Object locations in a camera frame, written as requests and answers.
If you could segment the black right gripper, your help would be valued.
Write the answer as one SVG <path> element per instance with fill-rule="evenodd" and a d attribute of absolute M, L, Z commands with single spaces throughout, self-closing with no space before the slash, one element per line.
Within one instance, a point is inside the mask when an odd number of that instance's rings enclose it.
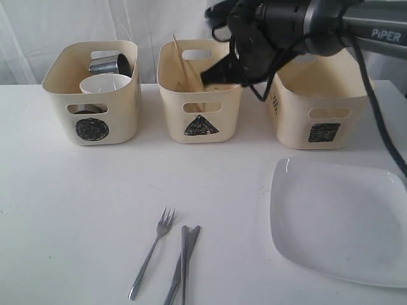
<path fill-rule="evenodd" d="M 292 1 L 228 1 L 230 53 L 200 73 L 204 87 L 249 86 L 272 79 L 293 58 Z"/>

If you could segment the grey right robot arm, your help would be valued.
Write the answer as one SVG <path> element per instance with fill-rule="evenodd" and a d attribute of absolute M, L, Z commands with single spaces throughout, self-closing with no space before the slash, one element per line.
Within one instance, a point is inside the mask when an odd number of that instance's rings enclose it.
<path fill-rule="evenodd" d="M 264 82 L 298 55 L 330 57 L 352 37 L 362 50 L 406 58 L 404 1 L 222 1 L 205 17 L 230 38 L 228 54 L 201 72 L 204 86 Z"/>

